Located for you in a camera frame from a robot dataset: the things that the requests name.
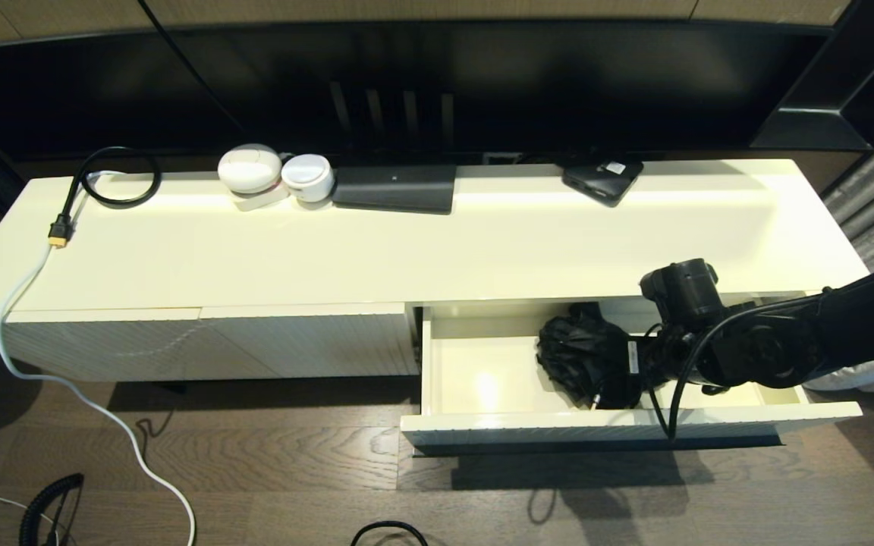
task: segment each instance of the dark wood floor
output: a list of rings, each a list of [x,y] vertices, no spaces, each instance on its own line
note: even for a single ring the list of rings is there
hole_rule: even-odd
[[[416,378],[84,390],[159,432],[150,466],[190,497],[202,546],[346,545],[376,519],[411,522],[437,546],[874,545],[874,395],[856,391],[841,395],[865,417],[780,447],[414,459],[398,426],[416,411]],[[143,476],[119,428],[0,367],[0,495],[28,502],[73,472],[86,474],[77,545],[184,543],[181,505]],[[0,504],[0,544],[20,518]],[[413,542],[377,532],[364,544]]]

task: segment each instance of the black bag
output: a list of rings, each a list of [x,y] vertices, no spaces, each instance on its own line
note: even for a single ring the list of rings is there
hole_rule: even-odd
[[[538,363],[576,404],[599,395],[600,409],[632,408],[642,383],[629,373],[629,334],[607,322],[599,304],[575,303],[568,317],[549,319],[538,332]]]

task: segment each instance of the cable connector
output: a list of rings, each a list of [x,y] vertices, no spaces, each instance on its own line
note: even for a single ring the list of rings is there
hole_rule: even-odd
[[[73,237],[73,221],[69,215],[56,215],[56,221],[49,225],[49,244],[61,249]]]

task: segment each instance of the open drawer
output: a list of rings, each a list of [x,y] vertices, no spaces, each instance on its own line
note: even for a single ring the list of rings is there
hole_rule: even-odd
[[[789,300],[803,293],[726,295],[726,305]],[[603,315],[630,333],[659,321],[642,297],[600,298]],[[538,330],[568,301],[467,302],[423,310],[420,415],[405,416],[415,447],[665,439],[644,394],[637,409],[576,407],[535,359]],[[658,390],[668,406],[674,384]],[[802,387],[743,384],[707,397],[687,386],[678,438],[769,436],[861,415],[857,402],[811,403]]]

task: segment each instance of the label sticker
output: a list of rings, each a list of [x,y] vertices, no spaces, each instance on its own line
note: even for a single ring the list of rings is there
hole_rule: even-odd
[[[621,175],[622,171],[625,170],[625,165],[617,162],[608,162],[606,163],[606,170]]]
[[[636,350],[636,342],[628,341],[625,345],[629,350],[629,375],[637,375],[639,373],[639,350]]]

